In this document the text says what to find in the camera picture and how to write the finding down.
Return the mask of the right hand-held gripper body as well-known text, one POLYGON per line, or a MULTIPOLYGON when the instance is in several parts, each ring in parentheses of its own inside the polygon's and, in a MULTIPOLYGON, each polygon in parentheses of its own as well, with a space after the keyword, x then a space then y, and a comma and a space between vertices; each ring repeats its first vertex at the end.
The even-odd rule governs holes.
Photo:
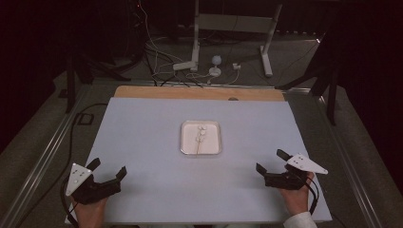
POLYGON ((266 186, 286 190, 298 190, 305 185, 309 172, 327 175, 328 170, 302 154, 291 156, 284 166, 285 172, 269 173, 263 177, 266 186))

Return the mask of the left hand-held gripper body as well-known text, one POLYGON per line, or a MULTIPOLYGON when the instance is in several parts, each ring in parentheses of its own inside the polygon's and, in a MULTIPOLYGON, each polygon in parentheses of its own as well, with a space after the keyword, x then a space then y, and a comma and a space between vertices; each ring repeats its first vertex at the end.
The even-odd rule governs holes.
POLYGON ((108 198, 121 191, 121 181, 116 179, 96 182, 93 171, 86 166, 74 163, 67 180, 66 196, 73 197, 81 204, 91 204, 108 198))

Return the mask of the person's right hand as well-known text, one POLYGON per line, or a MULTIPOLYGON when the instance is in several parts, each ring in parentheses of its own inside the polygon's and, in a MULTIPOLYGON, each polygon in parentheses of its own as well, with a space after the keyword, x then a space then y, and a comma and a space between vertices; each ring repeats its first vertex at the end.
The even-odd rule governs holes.
POLYGON ((308 180, 306 184, 298 190, 279 189, 279 192, 284 200, 286 209, 291 217, 306 214, 311 215, 308 208, 309 201, 309 186, 314 178, 314 174, 307 174, 308 180))

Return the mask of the person's left hand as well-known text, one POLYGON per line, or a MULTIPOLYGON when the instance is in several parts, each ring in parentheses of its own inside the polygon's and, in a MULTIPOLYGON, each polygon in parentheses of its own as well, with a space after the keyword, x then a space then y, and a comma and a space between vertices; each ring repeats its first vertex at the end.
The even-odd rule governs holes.
POLYGON ((77 203, 73 197, 70 197, 70 200, 76 205, 74 212, 78 220, 79 228, 103 227, 107 198, 91 204, 77 203))

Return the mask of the pale blue table mat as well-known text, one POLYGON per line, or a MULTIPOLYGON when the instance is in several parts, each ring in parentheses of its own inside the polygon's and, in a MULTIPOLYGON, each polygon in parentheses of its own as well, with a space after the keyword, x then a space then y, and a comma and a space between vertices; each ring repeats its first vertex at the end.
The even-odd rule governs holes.
POLYGON ((307 152, 286 102, 113 98, 89 156, 96 181, 127 174, 107 201, 109 224, 269 223, 287 219, 277 189, 256 166, 281 173, 278 150, 307 152), (213 121, 217 155, 185 155, 182 124, 213 121))

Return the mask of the skewer with white pieces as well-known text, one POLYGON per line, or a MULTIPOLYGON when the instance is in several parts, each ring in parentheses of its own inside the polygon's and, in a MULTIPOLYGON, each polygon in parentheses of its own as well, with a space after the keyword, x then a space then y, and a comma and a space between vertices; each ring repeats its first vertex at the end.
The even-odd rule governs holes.
POLYGON ((196 141, 197 141, 196 154, 199 154, 200 151, 201 151, 201 146, 202 146, 202 142, 204 141, 206 131, 207 131, 207 126, 206 125, 199 125, 198 126, 198 134, 197 134, 197 137, 196 137, 196 141))

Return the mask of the black tripod stand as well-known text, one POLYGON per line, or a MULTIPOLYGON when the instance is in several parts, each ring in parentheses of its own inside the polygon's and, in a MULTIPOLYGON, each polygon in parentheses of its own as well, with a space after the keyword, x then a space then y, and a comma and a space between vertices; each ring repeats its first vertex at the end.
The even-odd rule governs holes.
POLYGON ((336 108, 336 86, 339 69, 339 56, 331 47, 332 32, 327 31, 321 38, 320 45, 312 57, 309 65, 302 76, 284 84, 276 85, 275 89, 289 90, 292 87, 302 84, 310 79, 316 78, 314 85, 310 89, 310 94, 315 97, 322 96, 328 90, 326 115, 332 125, 335 121, 336 108))
POLYGON ((66 58, 66 72, 67 72, 67 109, 66 113, 69 113, 75 105, 76 101, 76 89, 75 78, 78 77, 84 84, 91 84, 94 77, 90 71, 90 68, 94 67, 105 73, 107 76, 117 81, 128 82, 129 79, 114 72, 112 69, 107 68, 100 62, 89 57, 82 51, 70 52, 66 58))

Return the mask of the square clear tray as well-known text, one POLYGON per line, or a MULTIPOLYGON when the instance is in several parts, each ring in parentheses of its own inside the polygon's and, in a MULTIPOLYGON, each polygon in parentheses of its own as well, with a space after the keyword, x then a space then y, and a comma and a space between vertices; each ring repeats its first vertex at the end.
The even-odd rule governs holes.
POLYGON ((214 121, 185 121, 181 127, 181 151, 184 155, 218 155, 222 151, 221 127, 214 121), (207 131, 201 143, 201 151, 196 154, 198 126, 206 125, 207 131))

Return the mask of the white round device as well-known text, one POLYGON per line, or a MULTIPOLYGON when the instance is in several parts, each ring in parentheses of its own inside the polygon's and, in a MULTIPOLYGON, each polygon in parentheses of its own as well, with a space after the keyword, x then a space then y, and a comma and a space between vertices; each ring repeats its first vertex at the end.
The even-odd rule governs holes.
POLYGON ((219 65, 221 64, 221 57, 220 57, 220 55, 215 55, 215 56, 212 58, 212 64, 213 64, 213 67, 211 67, 211 68, 209 69, 209 74, 210 74, 211 76, 214 76, 214 77, 220 76, 220 75, 221 75, 221 69, 219 68, 219 65))

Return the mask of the white power strip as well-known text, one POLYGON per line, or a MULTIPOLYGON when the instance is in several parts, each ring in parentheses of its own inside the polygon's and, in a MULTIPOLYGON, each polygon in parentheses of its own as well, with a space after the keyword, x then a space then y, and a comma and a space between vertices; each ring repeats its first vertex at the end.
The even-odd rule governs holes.
POLYGON ((193 61, 183 62, 183 63, 174 64, 173 70, 178 71, 178 70, 190 69, 195 66, 196 66, 196 63, 193 61))

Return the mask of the aluminium rail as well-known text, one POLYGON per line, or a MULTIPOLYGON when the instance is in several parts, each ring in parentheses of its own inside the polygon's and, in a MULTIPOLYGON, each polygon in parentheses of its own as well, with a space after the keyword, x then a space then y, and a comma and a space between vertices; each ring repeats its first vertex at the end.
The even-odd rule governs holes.
POLYGON ((13 228, 25 213, 89 90, 78 89, 69 112, 64 99, 50 96, 0 154, 0 228, 13 228))
POLYGON ((318 177, 321 198, 327 202, 332 221, 327 228, 382 228, 367 191, 342 140, 326 115, 323 98, 307 89, 290 89, 283 93, 296 118, 297 127, 308 155, 329 173, 318 177))

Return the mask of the white metal stand frame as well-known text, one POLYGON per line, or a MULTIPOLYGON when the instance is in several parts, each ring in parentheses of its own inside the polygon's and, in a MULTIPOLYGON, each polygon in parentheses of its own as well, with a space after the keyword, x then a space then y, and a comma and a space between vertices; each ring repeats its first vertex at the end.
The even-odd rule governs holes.
POLYGON ((201 13, 200 0, 195 0, 194 39, 190 71, 197 72, 199 68, 199 31, 201 29, 208 29, 219 31, 265 33, 267 38, 264 45, 259 47, 259 53, 264 69, 264 75, 267 77, 272 76, 273 69, 271 67, 268 50, 277 27, 281 9, 282 4, 276 3, 274 12, 269 17, 201 13))

